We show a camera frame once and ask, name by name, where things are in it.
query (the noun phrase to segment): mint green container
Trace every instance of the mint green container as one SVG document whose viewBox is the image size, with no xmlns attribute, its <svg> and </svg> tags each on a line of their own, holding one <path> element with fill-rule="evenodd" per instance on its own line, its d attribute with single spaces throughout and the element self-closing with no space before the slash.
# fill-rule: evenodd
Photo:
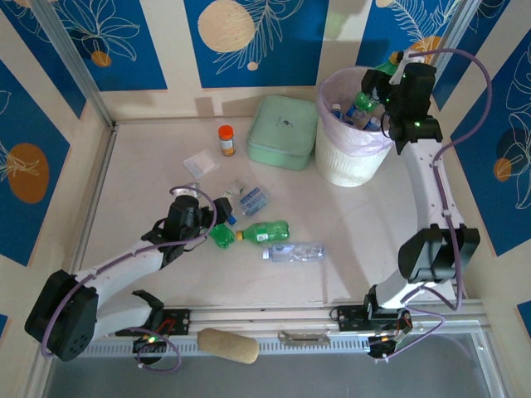
<svg viewBox="0 0 531 398">
<path fill-rule="evenodd" d="M 315 103 L 268 95 L 260 103 L 247 137 L 255 162 L 302 170 L 314 149 L 318 120 Z"/>
</svg>

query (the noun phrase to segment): trash bin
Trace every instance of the trash bin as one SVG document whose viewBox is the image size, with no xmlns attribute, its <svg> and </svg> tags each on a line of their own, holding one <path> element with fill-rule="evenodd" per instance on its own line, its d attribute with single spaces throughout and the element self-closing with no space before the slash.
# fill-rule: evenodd
<svg viewBox="0 0 531 398">
<path fill-rule="evenodd" d="M 340 187 L 369 181 L 393 144 L 381 131 L 356 129 L 330 113 L 332 104 L 340 104 L 343 111 L 350 107 L 366 71 L 362 67 L 340 70 L 319 87 L 315 165 L 324 178 Z"/>
</svg>

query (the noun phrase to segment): clear plastic bag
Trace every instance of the clear plastic bag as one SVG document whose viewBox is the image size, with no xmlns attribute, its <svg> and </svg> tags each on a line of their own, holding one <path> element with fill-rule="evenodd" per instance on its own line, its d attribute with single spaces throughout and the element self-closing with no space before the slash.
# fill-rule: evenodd
<svg viewBox="0 0 531 398">
<path fill-rule="evenodd" d="M 321 83 L 316 101 L 324 133 L 337 149 L 349 156 L 372 156 L 392 146 L 392 140 L 381 131 L 356 129 L 331 113 L 332 104 L 340 104 L 341 109 L 352 105 L 355 95 L 361 90 L 366 71 L 367 68 L 355 67 L 334 73 Z"/>
</svg>

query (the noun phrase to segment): metal clip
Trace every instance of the metal clip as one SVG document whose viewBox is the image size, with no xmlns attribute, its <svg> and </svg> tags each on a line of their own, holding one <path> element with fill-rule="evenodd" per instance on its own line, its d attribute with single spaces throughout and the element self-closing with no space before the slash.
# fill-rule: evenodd
<svg viewBox="0 0 531 398">
<path fill-rule="evenodd" d="M 330 339 L 325 333 L 321 334 L 292 334 L 280 331 L 280 342 L 288 347 L 329 346 Z"/>
</svg>

